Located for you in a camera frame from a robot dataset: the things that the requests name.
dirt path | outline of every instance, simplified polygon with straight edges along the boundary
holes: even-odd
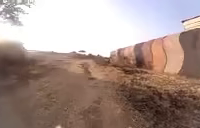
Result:
[[[29,53],[0,71],[0,128],[199,128],[200,80]]]

bush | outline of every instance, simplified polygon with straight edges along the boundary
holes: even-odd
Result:
[[[23,44],[16,41],[0,42],[0,59],[4,64],[18,64],[26,61]]]

dirt mound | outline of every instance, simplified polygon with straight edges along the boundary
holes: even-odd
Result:
[[[200,80],[124,71],[117,93],[135,120],[140,114],[148,128],[200,127]]]

sky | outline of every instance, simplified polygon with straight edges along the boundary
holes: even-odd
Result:
[[[27,49],[85,50],[103,56],[117,48],[181,32],[182,20],[200,15],[200,0],[36,0],[36,3],[23,18],[23,29],[12,32],[12,37],[17,35]]]

sunlight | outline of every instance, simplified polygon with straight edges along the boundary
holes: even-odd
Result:
[[[0,37],[20,40],[28,50],[85,50],[103,56],[136,43],[138,33],[107,0],[38,0],[36,4],[22,17],[24,27],[0,25]]]

